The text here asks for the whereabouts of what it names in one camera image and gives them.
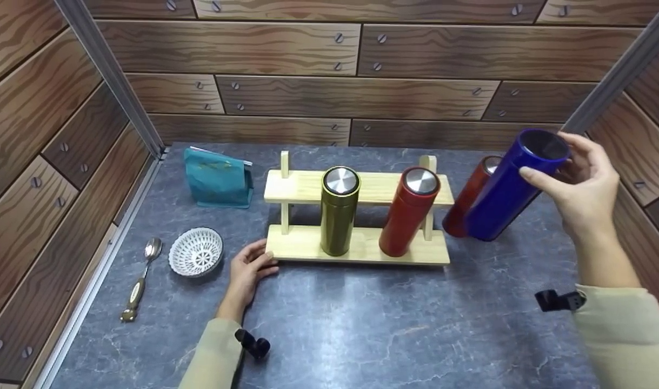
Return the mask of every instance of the hand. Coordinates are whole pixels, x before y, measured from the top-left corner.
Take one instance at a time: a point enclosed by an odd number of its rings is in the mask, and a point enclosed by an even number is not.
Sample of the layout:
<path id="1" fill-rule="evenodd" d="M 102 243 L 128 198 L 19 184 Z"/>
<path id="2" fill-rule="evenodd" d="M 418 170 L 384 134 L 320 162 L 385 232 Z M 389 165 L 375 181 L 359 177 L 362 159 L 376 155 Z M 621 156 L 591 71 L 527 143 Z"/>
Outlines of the hand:
<path id="1" fill-rule="evenodd" d="M 520 175 L 529 184 L 553 198 L 562 225 L 574 242 L 596 234 L 614 234 L 613 207 L 620 177 L 603 147 L 573 133 L 560 132 L 569 143 L 571 157 L 554 179 L 543 172 L 522 167 Z"/>
<path id="2" fill-rule="evenodd" d="M 252 303 L 258 281 L 279 271 L 271 251 L 265 253 L 267 239 L 248 244 L 231 261 L 228 289 L 216 313 L 217 318 L 229 318 L 239 324 L 245 308 Z"/>

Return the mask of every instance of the wall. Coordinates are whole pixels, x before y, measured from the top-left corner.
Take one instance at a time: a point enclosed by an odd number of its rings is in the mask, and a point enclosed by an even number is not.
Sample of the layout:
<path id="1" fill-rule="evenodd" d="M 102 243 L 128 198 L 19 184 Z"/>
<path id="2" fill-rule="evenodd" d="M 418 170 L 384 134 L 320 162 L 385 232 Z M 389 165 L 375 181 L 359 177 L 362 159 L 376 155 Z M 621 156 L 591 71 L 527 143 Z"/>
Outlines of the wall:
<path id="1" fill-rule="evenodd" d="M 504 150 L 557 130 L 659 0 L 87 0 L 165 143 Z"/>
<path id="2" fill-rule="evenodd" d="M 0 0 L 0 387 L 35 382 L 147 155 L 54 3 Z"/>
<path id="3" fill-rule="evenodd" d="M 603 145 L 621 175 L 618 235 L 659 301 L 659 54 L 587 134 Z"/>

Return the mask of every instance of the dark red thermos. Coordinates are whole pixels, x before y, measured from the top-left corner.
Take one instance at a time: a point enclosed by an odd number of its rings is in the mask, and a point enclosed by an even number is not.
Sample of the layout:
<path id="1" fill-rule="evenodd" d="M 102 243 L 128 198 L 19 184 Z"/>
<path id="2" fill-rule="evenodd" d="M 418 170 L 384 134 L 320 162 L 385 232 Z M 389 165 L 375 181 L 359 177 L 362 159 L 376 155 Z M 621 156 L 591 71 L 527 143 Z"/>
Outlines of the dark red thermos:
<path id="1" fill-rule="evenodd" d="M 442 219 L 442 229 L 444 231 L 453 237 L 466 236 L 463 217 L 473 202 L 476 201 L 476 197 L 478 197 L 478 193 L 483 189 L 483 185 L 488 182 L 492 173 L 495 172 L 495 168 L 500 165 L 501 160 L 502 157 L 489 155 L 478 163 L 471 177 L 468 178 L 463 190 L 461 190 L 460 195 L 457 196 L 455 204 L 447 212 L 445 218 Z"/>
<path id="2" fill-rule="evenodd" d="M 406 254 L 438 192 L 440 179 L 428 169 L 409 167 L 401 174 L 389 207 L 387 224 L 380 234 L 383 253 L 391 257 Z"/>

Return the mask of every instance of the black wrist clip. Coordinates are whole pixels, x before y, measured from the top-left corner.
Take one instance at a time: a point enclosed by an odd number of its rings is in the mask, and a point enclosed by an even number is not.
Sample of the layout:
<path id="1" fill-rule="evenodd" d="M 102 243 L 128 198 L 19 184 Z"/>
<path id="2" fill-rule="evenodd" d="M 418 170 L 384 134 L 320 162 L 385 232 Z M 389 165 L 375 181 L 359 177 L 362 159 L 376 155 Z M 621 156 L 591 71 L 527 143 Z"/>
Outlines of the black wrist clip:
<path id="1" fill-rule="evenodd" d="M 250 332 L 242 328 L 236 331 L 235 337 L 241 343 L 243 349 L 249 352 L 256 360 L 264 359 L 271 348 L 268 340 L 265 338 L 255 339 Z"/>
<path id="2" fill-rule="evenodd" d="M 555 290 L 544 290 L 535 293 L 536 302 L 541 311 L 576 311 L 586 303 L 586 298 L 578 291 L 569 292 L 561 296 L 557 295 Z"/>

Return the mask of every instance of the teal pouch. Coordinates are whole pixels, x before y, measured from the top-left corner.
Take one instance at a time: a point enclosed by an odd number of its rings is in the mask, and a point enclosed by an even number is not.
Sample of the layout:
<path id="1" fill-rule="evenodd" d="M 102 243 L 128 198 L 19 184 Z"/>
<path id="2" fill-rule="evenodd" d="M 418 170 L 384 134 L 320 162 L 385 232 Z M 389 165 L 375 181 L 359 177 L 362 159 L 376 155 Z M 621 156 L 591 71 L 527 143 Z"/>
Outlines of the teal pouch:
<path id="1" fill-rule="evenodd" d="M 183 158 L 190 192 L 198 206 L 250 207 L 252 175 L 243 160 L 195 147 L 186 148 Z"/>

